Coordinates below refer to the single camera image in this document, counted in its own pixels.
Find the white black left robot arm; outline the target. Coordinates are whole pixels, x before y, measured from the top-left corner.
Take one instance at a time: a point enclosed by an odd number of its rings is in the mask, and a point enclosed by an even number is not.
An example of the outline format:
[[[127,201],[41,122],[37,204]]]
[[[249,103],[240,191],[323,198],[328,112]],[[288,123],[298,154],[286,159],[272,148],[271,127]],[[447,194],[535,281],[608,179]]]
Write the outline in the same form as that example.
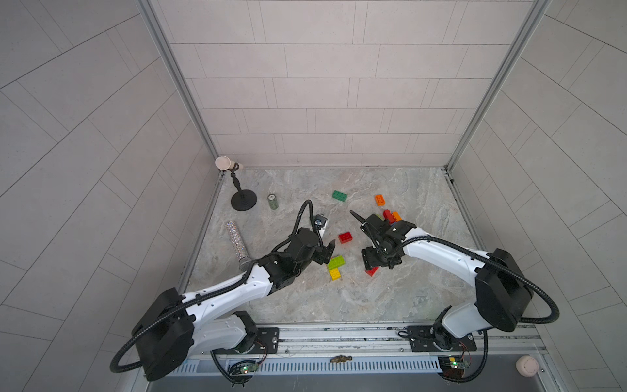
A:
[[[113,373],[143,368],[156,381],[178,368],[190,354],[213,351],[247,353],[259,329],[241,305],[292,284],[311,262],[326,265],[335,241],[323,244],[317,230],[300,228],[279,249],[252,261],[238,277],[198,292],[162,292],[110,362]]]

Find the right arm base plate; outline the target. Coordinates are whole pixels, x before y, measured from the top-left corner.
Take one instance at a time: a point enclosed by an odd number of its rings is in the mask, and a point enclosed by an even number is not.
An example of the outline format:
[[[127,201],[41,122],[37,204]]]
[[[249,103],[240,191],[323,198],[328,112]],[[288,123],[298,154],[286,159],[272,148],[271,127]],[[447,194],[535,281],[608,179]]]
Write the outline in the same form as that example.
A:
[[[477,350],[472,334],[456,338],[445,328],[411,325],[398,331],[398,336],[409,341],[413,353],[461,353]]]

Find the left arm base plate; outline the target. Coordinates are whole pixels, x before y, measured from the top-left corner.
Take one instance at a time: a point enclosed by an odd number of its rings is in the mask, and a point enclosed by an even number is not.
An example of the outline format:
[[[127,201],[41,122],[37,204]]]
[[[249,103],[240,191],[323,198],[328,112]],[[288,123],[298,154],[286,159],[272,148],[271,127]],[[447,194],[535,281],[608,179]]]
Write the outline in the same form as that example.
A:
[[[279,328],[258,328],[255,337],[246,336],[242,343],[232,349],[215,350],[216,354],[262,355],[276,354],[279,344]]]

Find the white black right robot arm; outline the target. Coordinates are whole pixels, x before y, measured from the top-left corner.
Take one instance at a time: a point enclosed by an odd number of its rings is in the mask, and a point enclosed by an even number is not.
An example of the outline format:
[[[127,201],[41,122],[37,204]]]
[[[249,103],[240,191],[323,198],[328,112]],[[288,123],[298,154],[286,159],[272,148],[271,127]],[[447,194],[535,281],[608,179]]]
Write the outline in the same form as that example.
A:
[[[400,265],[404,256],[437,266],[467,282],[473,299],[445,310],[432,326],[434,335],[462,338],[475,331],[496,328],[512,332],[519,323],[549,324],[560,317],[555,301],[527,279],[505,250],[473,250],[437,238],[404,220],[393,224],[372,214],[351,212],[372,242],[365,255],[370,266]]]

